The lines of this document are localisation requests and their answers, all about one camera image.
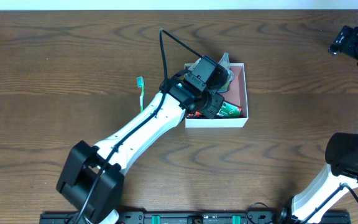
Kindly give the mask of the clear pump soap bottle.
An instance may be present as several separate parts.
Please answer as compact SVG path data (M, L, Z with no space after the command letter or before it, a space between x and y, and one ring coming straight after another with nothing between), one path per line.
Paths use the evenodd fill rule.
M218 90L218 93L225 93L229 90L229 85L231 84L231 82L234 79L234 72L231 70L231 64L229 61L229 54L227 52L223 53L222 58L219 61L219 64L225 68L228 73L229 76L227 78L227 82Z

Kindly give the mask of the white box pink interior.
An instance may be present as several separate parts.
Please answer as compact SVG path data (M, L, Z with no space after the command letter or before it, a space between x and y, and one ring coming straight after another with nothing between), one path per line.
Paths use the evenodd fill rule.
M243 63L230 63L234 79L229 90L222 93L224 100L241 107L238 118L185 118L185 128L242 128L249 119L245 66Z

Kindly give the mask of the green Dettol soap bar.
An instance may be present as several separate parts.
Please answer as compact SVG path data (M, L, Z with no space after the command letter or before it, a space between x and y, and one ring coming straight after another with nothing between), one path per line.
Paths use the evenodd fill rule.
M241 115L242 108L224 101L217 116L222 118L239 118Z

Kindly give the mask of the green white toothbrush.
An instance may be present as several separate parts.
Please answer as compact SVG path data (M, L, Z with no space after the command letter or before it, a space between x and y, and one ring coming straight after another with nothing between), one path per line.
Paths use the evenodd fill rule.
M141 93L139 96L139 103L140 103L140 111L143 112L144 110L144 91L145 91L145 81L143 76L139 76L136 78L137 87L141 89Z

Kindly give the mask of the white cream shampoo tube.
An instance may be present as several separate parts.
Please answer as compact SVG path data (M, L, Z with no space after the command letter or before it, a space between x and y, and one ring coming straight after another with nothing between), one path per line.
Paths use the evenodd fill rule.
M190 71L193 71L194 69L195 69L195 67L197 66L197 64L200 62L200 58L195 62L195 63L193 63L188 69L190 70Z

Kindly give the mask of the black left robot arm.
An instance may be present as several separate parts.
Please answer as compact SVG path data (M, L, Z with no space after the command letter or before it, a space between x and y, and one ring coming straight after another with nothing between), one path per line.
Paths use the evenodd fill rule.
M229 69L228 54L219 62L204 55L165 78L150 104L119 131L94 146L84 141L73 146L56 186L79 211L69 223L116 223L131 165L187 114L200 112L213 119L224 101L218 91L230 79Z

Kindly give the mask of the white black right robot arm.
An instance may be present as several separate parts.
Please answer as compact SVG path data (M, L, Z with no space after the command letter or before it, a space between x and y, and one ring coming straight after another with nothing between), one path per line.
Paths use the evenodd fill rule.
M329 47L333 55L344 53L357 61L358 27L344 26ZM358 188L358 131L335 133L325 152L325 165L304 191L291 197L277 223L344 223L345 214L329 209L345 194Z

